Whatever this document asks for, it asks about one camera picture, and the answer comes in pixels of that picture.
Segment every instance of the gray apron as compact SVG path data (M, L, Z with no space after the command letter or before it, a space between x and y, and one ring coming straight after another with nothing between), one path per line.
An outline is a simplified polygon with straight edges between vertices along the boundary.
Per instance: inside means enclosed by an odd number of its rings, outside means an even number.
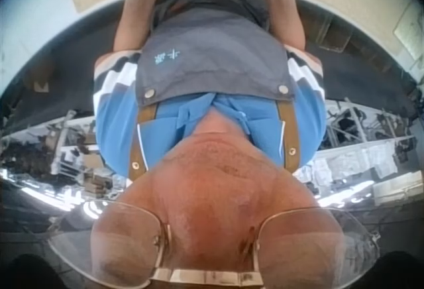
M294 172L300 155L293 89L286 49L266 30L236 13L196 7L159 25L143 47L136 72L137 123L155 119L159 102L181 95L273 99L286 122L285 167ZM145 172L134 135L129 178L135 181Z

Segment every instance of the black stripe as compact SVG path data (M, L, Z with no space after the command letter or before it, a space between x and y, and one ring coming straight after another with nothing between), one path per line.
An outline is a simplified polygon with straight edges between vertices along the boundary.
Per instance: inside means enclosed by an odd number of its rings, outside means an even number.
M323 94L321 92L319 92L318 90L315 90L311 87L311 84L307 81L307 79L305 77L302 77L299 79L299 81L297 82L297 85L303 86L303 87L309 87L311 88L311 90L313 92L315 92L316 95L318 95L320 98L325 99L325 92L324 92L324 98L323 98Z
M110 72L111 70L114 71L114 72L121 72L121 70L124 68L124 66L127 62L130 62L131 64L137 64L138 59L140 59L140 53L138 53L138 52L132 54L129 57L125 56L125 57L119 58L117 60L117 62L115 62L115 65L112 66L111 69L106 70L105 72L102 72L94 80L94 93L97 93L98 91L101 90L101 88L103 87L103 84L105 83L106 76L107 76L108 72Z
M324 89L324 78L320 74L315 72L311 67L309 67L309 65L307 64L307 62L304 59L300 58L294 52L287 51L287 60L289 60L290 58L293 58L297 62L297 65L299 65L300 68L303 67L303 66L307 66L309 68L309 70L311 70L315 79L317 80L319 87Z

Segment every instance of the metal button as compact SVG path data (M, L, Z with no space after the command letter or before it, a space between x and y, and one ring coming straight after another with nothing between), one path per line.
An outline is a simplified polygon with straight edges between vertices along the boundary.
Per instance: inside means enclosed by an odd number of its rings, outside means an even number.
M156 92L154 91L154 89L150 89L150 90L146 91L146 93L144 94L144 97L146 99L150 99L154 96L155 93Z
M283 95L287 95L289 93L289 88L281 85L280 87L278 87L278 91L281 92Z

